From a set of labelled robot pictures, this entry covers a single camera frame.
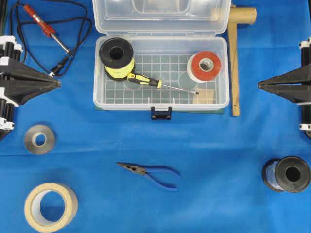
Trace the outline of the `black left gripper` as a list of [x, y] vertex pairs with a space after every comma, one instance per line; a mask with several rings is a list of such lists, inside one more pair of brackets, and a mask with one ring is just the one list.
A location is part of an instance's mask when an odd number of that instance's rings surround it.
[[[20, 62], [23, 52], [14, 36], [0, 37], [0, 140], [14, 129], [14, 108], [60, 88], [60, 81]], [[9, 82], [13, 78], [42, 82]]]

